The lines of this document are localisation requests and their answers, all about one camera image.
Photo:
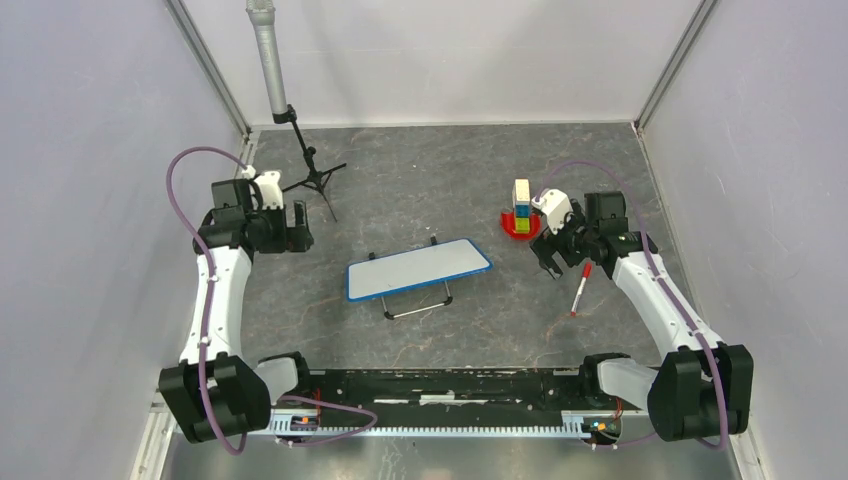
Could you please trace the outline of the red white marker pen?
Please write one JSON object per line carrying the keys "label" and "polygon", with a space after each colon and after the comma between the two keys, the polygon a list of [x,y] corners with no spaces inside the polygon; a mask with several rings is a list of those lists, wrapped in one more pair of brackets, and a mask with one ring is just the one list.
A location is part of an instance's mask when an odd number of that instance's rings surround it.
{"label": "red white marker pen", "polygon": [[580,282],[579,282],[578,287],[576,289],[575,296],[574,296],[574,299],[573,299],[573,302],[572,302],[572,305],[571,305],[571,309],[570,309],[570,316],[571,317],[575,317],[577,315],[579,303],[580,303],[580,300],[581,300],[581,298],[584,294],[585,287],[586,287],[587,281],[588,281],[588,279],[591,275],[592,269],[593,269],[593,265],[592,265],[591,262],[587,262],[583,267],[581,277],[580,277]]}

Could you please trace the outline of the blue framed whiteboard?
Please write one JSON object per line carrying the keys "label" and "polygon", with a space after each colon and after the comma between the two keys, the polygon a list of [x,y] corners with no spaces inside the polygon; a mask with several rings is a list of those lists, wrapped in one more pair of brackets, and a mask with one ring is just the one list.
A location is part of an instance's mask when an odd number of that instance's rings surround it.
{"label": "blue framed whiteboard", "polygon": [[[429,243],[411,250],[379,256],[374,252],[365,260],[354,262],[345,271],[345,294],[351,303],[378,299],[383,316],[397,320],[451,305],[454,296],[450,283],[454,280],[486,273],[492,261],[470,239],[440,242],[431,236]],[[392,312],[386,298],[432,285],[444,288],[445,299],[433,305],[406,312]]]}

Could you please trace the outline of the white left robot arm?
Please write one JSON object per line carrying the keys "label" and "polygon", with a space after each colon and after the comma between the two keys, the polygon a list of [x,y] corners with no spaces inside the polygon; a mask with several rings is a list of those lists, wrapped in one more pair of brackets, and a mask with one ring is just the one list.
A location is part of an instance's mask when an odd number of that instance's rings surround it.
{"label": "white left robot arm", "polygon": [[198,289],[192,326],[176,365],[158,390],[191,443],[268,426],[271,394],[242,357],[244,293],[256,254],[306,252],[314,243],[304,202],[287,223],[281,173],[215,182],[214,206],[192,236]]}

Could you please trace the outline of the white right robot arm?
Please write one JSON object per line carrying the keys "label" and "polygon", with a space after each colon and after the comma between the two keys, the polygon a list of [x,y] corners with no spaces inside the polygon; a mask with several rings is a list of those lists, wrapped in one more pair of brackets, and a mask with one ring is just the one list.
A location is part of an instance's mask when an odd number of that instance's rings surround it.
{"label": "white right robot arm", "polygon": [[552,277],[564,266],[600,267],[635,307],[662,356],[650,368],[618,353],[589,355],[577,382],[580,400],[602,408],[615,397],[648,414],[666,442],[700,440],[712,448],[747,431],[754,360],[715,333],[667,273],[650,236],[631,229],[620,191],[583,202],[557,189],[532,199],[544,228],[531,249]]}

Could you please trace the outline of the green lego brick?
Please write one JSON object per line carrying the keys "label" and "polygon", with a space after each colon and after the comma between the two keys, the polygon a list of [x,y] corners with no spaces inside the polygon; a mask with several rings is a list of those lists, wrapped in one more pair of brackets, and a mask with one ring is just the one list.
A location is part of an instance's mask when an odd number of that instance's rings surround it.
{"label": "green lego brick", "polygon": [[532,230],[532,221],[531,218],[516,218],[513,217],[514,221],[514,232],[516,234],[529,234]]}

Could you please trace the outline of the white lego brick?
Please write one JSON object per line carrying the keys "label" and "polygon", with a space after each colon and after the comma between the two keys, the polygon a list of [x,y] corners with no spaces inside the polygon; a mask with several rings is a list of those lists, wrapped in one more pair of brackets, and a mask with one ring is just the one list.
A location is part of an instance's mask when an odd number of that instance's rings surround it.
{"label": "white lego brick", "polygon": [[531,188],[530,182],[526,178],[518,178],[514,180],[512,189],[512,202],[515,207],[519,205],[531,205]]}

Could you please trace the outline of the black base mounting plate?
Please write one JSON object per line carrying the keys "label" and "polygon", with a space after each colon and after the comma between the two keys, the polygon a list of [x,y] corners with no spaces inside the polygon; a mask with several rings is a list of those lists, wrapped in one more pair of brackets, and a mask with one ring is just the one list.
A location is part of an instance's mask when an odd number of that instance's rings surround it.
{"label": "black base mounting plate", "polygon": [[362,427],[483,430],[558,427],[563,413],[611,419],[635,406],[591,392],[576,368],[312,370],[279,408],[304,416],[300,397],[315,400],[324,430]]}

